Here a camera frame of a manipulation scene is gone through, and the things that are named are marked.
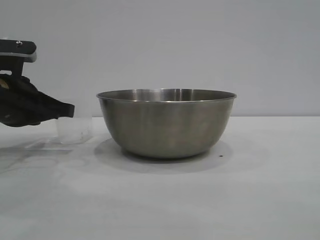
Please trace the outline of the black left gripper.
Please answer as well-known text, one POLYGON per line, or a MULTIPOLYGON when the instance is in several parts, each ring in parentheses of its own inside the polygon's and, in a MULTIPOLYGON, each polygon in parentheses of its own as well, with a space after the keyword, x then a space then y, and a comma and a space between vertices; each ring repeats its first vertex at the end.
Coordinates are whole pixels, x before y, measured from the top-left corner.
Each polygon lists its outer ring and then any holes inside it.
POLYGON ((61 117, 73 118, 75 106, 39 91, 30 79, 0 75, 0 122, 9 127, 36 126, 61 117))

